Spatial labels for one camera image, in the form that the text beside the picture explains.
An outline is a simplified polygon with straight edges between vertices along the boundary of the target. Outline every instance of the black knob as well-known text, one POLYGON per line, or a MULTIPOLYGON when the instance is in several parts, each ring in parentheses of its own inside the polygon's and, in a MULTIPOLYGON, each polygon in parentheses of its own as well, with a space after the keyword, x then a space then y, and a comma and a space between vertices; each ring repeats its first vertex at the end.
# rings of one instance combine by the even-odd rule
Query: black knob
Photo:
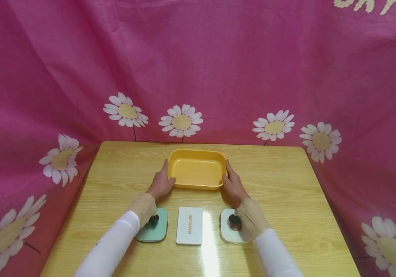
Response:
POLYGON ((239 218, 239 216, 236 215, 230 215, 228 217, 228 221, 230 222, 230 224, 232 225, 239 225, 241 224, 241 219, 239 218))
POLYGON ((159 220, 159 215, 154 215, 149 219, 149 224, 156 225, 159 220))

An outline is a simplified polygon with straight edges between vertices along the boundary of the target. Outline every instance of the person's left hand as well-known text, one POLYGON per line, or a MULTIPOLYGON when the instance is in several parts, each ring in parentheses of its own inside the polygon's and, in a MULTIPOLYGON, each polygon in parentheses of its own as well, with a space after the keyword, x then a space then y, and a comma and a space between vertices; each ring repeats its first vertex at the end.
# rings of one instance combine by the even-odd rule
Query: person's left hand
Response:
POLYGON ((166 195, 171 191, 173 185, 176 182, 176 178, 172 177, 168 179, 167 177, 167 168, 169 167, 168 160, 164 161, 164 165, 159 172, 155 173, 155 177, 153 178, 153 182, 150 185, 147 193, 151 194, 155 200, 158 200, 161 196, 166 195))

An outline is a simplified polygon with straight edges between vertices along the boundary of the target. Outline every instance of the white sleeve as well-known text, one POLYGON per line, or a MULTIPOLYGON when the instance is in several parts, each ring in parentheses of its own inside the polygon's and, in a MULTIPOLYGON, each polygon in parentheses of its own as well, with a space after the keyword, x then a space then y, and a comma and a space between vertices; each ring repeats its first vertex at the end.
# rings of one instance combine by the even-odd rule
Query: white sleeve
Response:
POLYGON ((267 277, 302 277, 275 231, 267 229, 253 241, 267 277))
POLYGON ((139 218, 128 211, 102 236, 75 277, 110 277, 139 231, 139 218))

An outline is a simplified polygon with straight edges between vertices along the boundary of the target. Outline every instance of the beige wrist brace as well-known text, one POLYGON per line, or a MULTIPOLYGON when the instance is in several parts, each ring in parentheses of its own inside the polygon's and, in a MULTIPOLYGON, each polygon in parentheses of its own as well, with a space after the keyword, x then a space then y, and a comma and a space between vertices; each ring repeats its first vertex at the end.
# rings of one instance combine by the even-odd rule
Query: beige wrist brace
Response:
POLYGON ((245 198, 241 202, 235 215, 239 216, 242 227, 247 228, 253 239, 256 239, 265 230, 271 229, 258 202, 251 198, 245 198))
POLYGON ((155 199, 151 194, 143 193, 133 200, 128 210, 131 210, 138 216, 139 229, 141 229, 149 222, 150 217, 157 212, 155 199))

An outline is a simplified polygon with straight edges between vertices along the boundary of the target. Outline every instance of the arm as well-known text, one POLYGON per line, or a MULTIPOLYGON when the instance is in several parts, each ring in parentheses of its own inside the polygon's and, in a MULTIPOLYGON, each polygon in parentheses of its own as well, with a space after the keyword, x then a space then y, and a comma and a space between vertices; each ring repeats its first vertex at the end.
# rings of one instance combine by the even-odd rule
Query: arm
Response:
POLYGON ((75 273, 75 277, 110 277, 131 241, 157 211, 155 200, 166 195, 176 179, 167 178, 168 161, 155 173, 146 193, 138 196, 128 211, 102 236, 75 273))
POLYGON ((258 202, 250 198, 228 161, 226 165, 229 176, 222 176, 224 188, 240 204, 235 215, 239 216, 243 228, 247 228, 252 235, 266 276, 302 277, 289 252, 265 219, 258 202))

